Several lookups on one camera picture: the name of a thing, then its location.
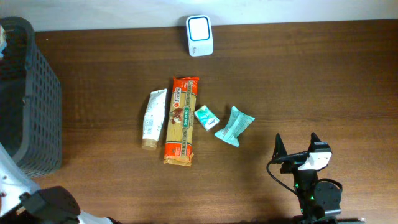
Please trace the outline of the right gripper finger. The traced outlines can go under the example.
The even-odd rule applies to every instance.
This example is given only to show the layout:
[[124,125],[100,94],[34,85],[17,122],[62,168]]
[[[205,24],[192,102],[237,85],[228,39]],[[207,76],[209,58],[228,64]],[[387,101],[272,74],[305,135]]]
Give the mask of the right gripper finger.
[[310,145],[308,147],[308,151],[309,152],[315,152],[316,150],[321,148],[321,145],[318,145],[318,143],[321,142],[321,140],[315,134],[315,132],[312,132],[310,136],[311,136],[311,139],[310,139]]
[[275,136],[275,146],[274,152],[272,155],[273,162],[283,162],[284,159],[287,157],[287,151],[285,149],[284,143],[279,133]]

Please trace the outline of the teal snack pouch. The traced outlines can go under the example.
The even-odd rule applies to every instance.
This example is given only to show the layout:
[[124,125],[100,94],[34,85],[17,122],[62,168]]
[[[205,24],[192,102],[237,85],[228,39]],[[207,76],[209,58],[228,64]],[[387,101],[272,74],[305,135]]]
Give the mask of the teal snack pouch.
[[238,136],[255,120],[254,117],[249,116],[233,106],[227,125],[217,131],[215,136],[220,140],[239,147]]

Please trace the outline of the small teal tissue pack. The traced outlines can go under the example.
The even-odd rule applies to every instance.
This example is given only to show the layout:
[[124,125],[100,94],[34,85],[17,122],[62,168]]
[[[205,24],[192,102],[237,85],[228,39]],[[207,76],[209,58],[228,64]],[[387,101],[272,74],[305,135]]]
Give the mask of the small teal tissue pack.
[[215,127],[219,123],[219,118],[206,106],[203,105],[194,112],[195,117],[206,131]]

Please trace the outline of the orange spaghetti pasta packet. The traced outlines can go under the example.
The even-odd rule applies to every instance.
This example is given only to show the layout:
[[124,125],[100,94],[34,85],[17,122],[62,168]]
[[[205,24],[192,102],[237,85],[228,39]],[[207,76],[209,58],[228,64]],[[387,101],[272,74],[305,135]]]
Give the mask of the orange spaghetti pasta packet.
[[164,163],[179,166],[192,164],[194,112],[198,77],[174,78],[164,151]]

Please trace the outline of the white tube with gold cap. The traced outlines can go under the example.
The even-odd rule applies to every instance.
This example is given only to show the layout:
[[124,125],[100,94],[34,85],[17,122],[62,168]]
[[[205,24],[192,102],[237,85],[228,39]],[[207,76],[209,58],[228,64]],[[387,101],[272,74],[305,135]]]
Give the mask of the white tube with gold cap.
[[165,119],[167,89],[150,93],[149,102],[143,120],[142,148],[156,150]]

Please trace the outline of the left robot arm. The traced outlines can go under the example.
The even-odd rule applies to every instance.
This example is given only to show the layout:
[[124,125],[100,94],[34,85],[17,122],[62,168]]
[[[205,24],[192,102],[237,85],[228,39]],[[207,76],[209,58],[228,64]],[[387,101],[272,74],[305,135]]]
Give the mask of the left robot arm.
[[1,147],[1,223],[121,224],[80,209],[62,186],[42,189],[25,175]]

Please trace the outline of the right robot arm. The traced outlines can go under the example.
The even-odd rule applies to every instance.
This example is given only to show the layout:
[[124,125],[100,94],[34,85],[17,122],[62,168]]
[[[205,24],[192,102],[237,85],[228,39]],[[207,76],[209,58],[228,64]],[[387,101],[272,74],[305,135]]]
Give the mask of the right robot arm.
[[318,172],[328,166],[331,157],[331,147],[315,133],[311,134],[308,149],[295,154],[287,154],[280,134],[276,135],[268,164],[280,164],[281,174],[292,174],[294,187],[288,187],[273,174],[270,176],[298,198],[301,214],[293,217],[294,223],[338,222],[336,216],[341,213],[343,186],[335,180],[318,177]]

